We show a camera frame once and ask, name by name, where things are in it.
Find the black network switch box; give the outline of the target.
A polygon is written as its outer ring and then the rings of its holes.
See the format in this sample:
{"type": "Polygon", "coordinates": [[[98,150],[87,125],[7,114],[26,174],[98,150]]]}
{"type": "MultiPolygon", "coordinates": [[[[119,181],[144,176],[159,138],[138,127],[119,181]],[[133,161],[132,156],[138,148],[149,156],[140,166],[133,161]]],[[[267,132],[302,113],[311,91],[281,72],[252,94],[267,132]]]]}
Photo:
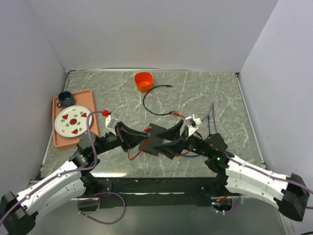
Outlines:
{"type": "Polygon", "coordinates": [[[150,123],[148,127],[150,127],[150,129],[147,131],[147,133],[150,134],[150,136],[142,151],[154,156],[158,156],[159,152],[154,149],[154,146],[161,145],[163,143],[163,139],[157,137],[157,134],[164,132],[167,129],[153,123],[150,123]]]}

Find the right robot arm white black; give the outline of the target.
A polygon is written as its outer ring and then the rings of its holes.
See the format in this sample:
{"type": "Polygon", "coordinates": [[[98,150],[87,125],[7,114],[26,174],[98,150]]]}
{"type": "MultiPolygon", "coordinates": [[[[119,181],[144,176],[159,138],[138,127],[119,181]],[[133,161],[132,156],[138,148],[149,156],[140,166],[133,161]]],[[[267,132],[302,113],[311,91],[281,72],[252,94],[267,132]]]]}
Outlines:
{"type": "Polygon", "coordinates": [[[172,159],[183,150],[207,157],[205,164],[221,178],[214,183],[214,191],[219,195],[227,192],[245,195],[264,201],[279,210],[285,217],[303,221],[312,190],[297,174],[278,174],[250,164],[227,151],[227,144],[219,133],[202,139],[194,136],[200,120],[183,121],[156,136],[166,143],[154,148],[172,159]]]}

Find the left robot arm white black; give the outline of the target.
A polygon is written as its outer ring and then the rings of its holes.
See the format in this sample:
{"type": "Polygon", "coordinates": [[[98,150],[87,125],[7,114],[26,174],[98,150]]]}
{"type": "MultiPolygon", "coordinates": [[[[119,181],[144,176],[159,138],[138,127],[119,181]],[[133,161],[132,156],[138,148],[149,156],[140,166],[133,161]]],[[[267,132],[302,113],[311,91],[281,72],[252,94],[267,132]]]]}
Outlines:
{"type": "Polygon", "coordinates": [[[77,143],[78,149],[56,171],[14,194],[6,193],[0,201],[0,223],[10,235],[26,235],[36,224],[36,218],[65,202],[80,196],[91,197],[97,191],[97,180],[91,171],[99,164],[98,154],[121,147],[128,151],[148,139],[118,122],[115,132],[99,137],[90,130],[77,143]]]}

